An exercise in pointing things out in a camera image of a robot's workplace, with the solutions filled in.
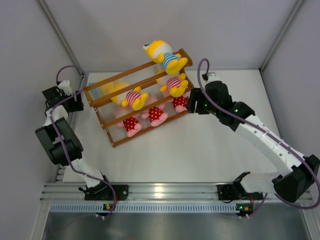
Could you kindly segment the pink polka plush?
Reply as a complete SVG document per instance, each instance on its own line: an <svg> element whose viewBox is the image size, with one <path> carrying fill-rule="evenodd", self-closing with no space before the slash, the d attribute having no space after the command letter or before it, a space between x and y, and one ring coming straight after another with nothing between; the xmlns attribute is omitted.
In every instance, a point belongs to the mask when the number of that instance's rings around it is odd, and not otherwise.
<svg viewBox="0 0 320 240"><path fill-rule="evenodd" d="M186 105L188 102L189 92L185 92L182 96L174 97L172 99L172 106L177 113L187 110Z"/></svg>
<svg viewBox="0 0 320 240"><path fill-rule="evenodd" d="M119 105L115 109L115 117L120 118L131 112L133 112L133 110L130 107L123 107ZM125 128L128 138L133 137L142 129L142 124L137 119L138 116L139 114L136 114L117 123L119 128Z"/></svg>

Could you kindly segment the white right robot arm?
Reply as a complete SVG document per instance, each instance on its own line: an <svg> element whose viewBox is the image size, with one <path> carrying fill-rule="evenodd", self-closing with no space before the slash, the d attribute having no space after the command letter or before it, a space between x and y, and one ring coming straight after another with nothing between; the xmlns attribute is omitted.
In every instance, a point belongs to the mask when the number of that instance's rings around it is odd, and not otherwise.
<svg viewBox="0 0 320 240"><path fill-rule="evenodd" d="M203 88L190 91L186 105L190 114L212 114L233 132L247 139L275 167L274 173L243 173L233 186L235 196L246 198L254 192L273 193L286 203L295 203L315 182L320 160L292 149L274 135L241 101L233 101L228 87L221 81L208 82Z"/></svg>

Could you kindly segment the pink plush polka dots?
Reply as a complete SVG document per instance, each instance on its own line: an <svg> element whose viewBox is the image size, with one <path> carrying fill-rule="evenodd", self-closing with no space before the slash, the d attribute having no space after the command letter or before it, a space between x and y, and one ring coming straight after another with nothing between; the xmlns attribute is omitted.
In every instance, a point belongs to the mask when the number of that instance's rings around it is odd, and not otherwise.
<svg viewBox="0 0 320 240"><path fill-rule="evenodd" d="M164 112L164 108L164 103L155 105L148 110L143 111L141 113L141 118L144 120L149 119L150 125L152 127L157 127L165 122L169 116L166 112Z"/></svg>

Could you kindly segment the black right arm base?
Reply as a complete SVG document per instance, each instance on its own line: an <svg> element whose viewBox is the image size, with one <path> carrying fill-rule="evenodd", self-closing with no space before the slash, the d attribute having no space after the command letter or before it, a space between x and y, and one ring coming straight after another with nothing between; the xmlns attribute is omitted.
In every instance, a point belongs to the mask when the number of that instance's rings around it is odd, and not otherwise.
<svg viewBox="0 0 320 240"><path fill-rule="evenodd" d="M236 184L218 184L218 199L223 202L232 202L239 200L262 200L263 194L259 192L248 193L241 185Z"/></svg>

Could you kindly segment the yellow plush blue stripes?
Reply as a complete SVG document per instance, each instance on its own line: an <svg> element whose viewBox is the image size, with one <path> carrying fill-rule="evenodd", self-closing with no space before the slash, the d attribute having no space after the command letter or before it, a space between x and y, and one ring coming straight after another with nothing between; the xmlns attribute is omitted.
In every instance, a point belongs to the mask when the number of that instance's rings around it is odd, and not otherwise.
<svg viewBox="0 0 320 240"><path fill-rule="evenodd" d="M172 47L160 39L144 44L142 48L153 62L160 64L163 70L171 76L176 75L188 63L187 57L174 53Z"/></svg>

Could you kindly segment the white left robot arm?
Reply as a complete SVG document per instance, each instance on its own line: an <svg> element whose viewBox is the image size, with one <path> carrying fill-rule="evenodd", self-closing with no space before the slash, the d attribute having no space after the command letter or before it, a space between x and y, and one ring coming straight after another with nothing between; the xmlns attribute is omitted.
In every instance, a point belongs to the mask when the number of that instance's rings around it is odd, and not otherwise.
<svg viewBox="0 0 320 240"><path fill-rule="evenodd" d="M102 200L109 199L113 187L99 170L89 166L83 156L84 148L67 121L69 113L84 109L81 95L61 85L48 88L42 94L46 99L46 120L35 134L45 153L54 165L69 166L82 177L85 189L79 190L87 197L97 195Z"/></svg>

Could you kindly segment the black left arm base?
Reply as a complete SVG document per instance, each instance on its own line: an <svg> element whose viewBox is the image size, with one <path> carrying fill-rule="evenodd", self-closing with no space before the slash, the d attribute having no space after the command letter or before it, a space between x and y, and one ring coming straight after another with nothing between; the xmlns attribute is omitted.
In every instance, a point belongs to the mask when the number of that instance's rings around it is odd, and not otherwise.
<svg viewBox="0 0 320 240"><path fill-rule="evenodd" d="M129 195L129 186L127 184L112 184L115 199L118 201L124 201ZM84 199L86 201L113 201L114 193L112 189L105 183L100 183L94 187L86 187L83 189L78 188L84 193Z"/></svg>

